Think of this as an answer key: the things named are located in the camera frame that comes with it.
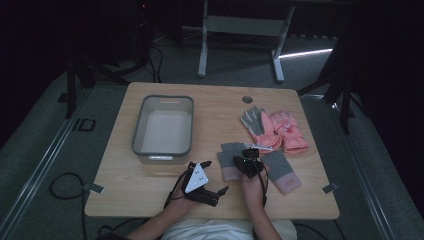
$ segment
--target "metal frame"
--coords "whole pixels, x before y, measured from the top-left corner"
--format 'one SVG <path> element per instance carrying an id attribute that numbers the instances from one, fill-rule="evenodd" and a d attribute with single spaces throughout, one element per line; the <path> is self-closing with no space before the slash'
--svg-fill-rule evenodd
<path id="1" fill-rule="evenodd" d="M 289 8 L 286 19 L 281 21 L 208 15 L 208 0 L 204 0 L 203 4 L 202 49 L 200 52 L 199 70 L 197 73 L 199 77 L 206 76 L 208 32 L 224 32 L 279 37 L 277 48 L 271 51 L 271 57 L 277 81 L 281 83 L 284 82 L 284 74 L 279 57 L 287 37 L 287 32 L 295 9 L 294 6 Z"/>

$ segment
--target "light strip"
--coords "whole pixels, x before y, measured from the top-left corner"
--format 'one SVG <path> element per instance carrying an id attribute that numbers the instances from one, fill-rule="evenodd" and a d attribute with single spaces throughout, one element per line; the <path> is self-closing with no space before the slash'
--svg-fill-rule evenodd
<path id="1" fill-rule="evenodd" d="M 322 50 L 309 51 L 309 52 L 292 53 L 292 54 L 281 55 L 279 58 L 292 58 L 292 57 L 300 57 L 300 56 L 307 56 L 307 55 L 315 55 L 315 54 L 327 53 L 331 51 L 333 51 L 333 49 L 330 48 L 330 49 L 322 49 Z"/>

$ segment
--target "work glove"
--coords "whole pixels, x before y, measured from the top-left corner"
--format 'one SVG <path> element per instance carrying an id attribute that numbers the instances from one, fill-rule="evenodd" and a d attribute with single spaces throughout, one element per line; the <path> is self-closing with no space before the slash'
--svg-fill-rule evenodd
<path id="1" fill-rule="evenodd" d="M 282 139 L 274 132 L 273 123 L 263 109 L 259 110 L 254 106 L 247 110 L 241 116 L 241 122 L 257 145 L 272 148 L 272 150 L 261 149 L 259 152 L 266 153 L 280 147 Z"/>
<path id="2" fill-rule="evenodd" d="M 287 194 L 301 185 L 282 151 L 267 153 L 261 157 L 261 160 L 269 167 L 269 179 L 282 193 Z"/>
<path id="3" fill-rule="evenodd" d="M 221 144 L 222 152 L 217 153 L 217 157 L 221 164 L 225 182 L 239 181 L 241 179 L 241 172 L 234 165 L 233 157 L 241 156 L 245 148 L 243 143 L 238 142 Z"/>
<path id="4" fill-rule="evenodd" d="M 284 152 L 299 153 L 308 149 L 309 145 L 303 138 L 292 112 L 274 112 L 269 118 L 275 132 L 282 138 Z"/>

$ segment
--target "black device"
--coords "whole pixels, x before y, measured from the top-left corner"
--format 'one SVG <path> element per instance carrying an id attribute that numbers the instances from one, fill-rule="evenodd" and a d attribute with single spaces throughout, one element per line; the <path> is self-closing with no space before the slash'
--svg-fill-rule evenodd
<path id="1" fill-rule="evenodd" d="M 258 161 L 259 150 L 256 148 L 248 148 L 242 151 L 243 157 L 234 156 L 233 162 L 234 165 L 242 173 L 246 174 L 247 177 L 252 178 L 256 174 L 262 172 L 264 169 L 264 164 Z"/>
<path id="2" fill-rule="evenodd" d="M 203 168 L 209 167 L 211 165 L 211 161 L 207 161 L 207 162 L 203 162 L 200 164 L 200 166 Z M 181 174 L 181 176 L 178 178 L 177 182 L 175 183 L 174 189 L 169 193 L 168 195 L 168 199 L 165 202 L 165 207 L 168 205 L 170 200 L 174 200 L 172 198 L 172 196 L 175 193 L 175 189 L 178 186 L 178 183 L 180 182 L 180 180 L 182 179 L 182 177 L 184 177 L 183 182 L 181 184 L 181 190 L 184 194 L 184 197 L 187 199 L 190 199 L 191 201 L 194 202 L 199 202 L 199 203 L 204 203 L 207 205 L 211 205 L 213 207 L 215 207 L 218 204 L 218 200 L 221 196 L 225 195 L 225 193 L 228 190 L 228 186 L 222 188 L 221 190 L 219 190 L 218 192 L 211 192 L 209 190 L 206 190 L 206 188 L 204 186 L 198 187 L 190 192 L 186 192 L 186 188 L 187 185 L 190 181 L 190 178 L 193 175 L 193 171 L 196 167 L 196 164 L 193 162 L 190 162 L 188 165 L 188 169 Z"/>
<path id="3" fill-rule="evenodd" d="M 264 169 L 264 164 L 258 160 L 234 156 L 233 162 L 237 169 L 246 174 L 249 178 L 256 176 L 256 174 Z"/>

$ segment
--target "dark background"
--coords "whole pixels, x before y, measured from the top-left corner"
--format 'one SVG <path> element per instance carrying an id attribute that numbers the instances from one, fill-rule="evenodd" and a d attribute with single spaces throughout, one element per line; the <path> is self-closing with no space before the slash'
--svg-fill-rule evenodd
<path id="1" fill-rule="evenodd" d="M 140 21 L 161 28 L 176 42 L 181 41 L 182 25 L 201 26 L 201 1 L 114 2 L 1 1 L 0 146 L 46 87 L 66 70 L 67 44 L 100 63 L 116 65 L 119 59 L 137 57 L 146 49 L 134 41 L 143 37 L 137 28 Z M 211 3 L 211 11 L 225 12 L 222 2 Z M 289 33 L 339 38 L 323 72 L 340 75 L 323 74 L 318 80 L 340 84 L 346 74 L 353 77 L 354 92 L 423 214 L 424 6 L 408 0 L 361 1 L 359 6 L 335 2 L 299 4 Z M 141 9 L 140 4 L 148 8 Z M 237 3 L 232 14 L 278 18 L 287 8 L 281 4 L 270 12 L 262 3 L 246 4 Z M 128 46 L 136 46 L 137 54 Z"/>

